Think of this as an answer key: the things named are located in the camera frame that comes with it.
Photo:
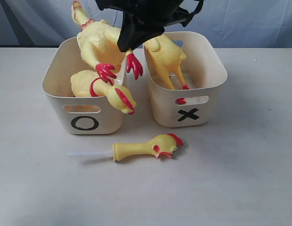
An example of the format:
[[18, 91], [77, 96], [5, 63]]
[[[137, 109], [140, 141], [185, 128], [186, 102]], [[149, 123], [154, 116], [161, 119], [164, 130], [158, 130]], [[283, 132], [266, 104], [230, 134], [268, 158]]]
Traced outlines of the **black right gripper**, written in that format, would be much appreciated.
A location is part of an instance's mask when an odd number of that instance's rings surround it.
[[181, 0], [97, 0], [99, 10], [123, 12], [121, 33], [117, 41], [121, 52], [136, 49], [147, 40], [162, 35], [166, 26], [182, 24], [186, 27], [203, 7], [198, 1], [194, 11], [181, 8]]

